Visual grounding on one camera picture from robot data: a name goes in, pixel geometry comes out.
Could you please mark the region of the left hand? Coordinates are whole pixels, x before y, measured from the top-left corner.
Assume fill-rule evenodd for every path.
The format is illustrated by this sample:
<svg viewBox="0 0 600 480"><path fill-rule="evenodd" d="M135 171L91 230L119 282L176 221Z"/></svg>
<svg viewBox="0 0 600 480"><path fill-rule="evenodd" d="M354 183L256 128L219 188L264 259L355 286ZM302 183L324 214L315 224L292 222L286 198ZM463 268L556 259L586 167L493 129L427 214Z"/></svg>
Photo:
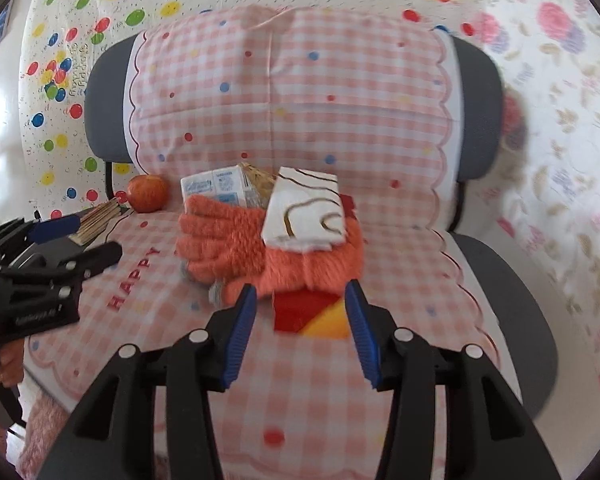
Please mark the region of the left hand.
<svg viewBox="0 0 600 480"><path fill-rule="evenodd" d="M15 387L24 377L24 340L4 344L0 349L0 384L5 388Z"/></svg>

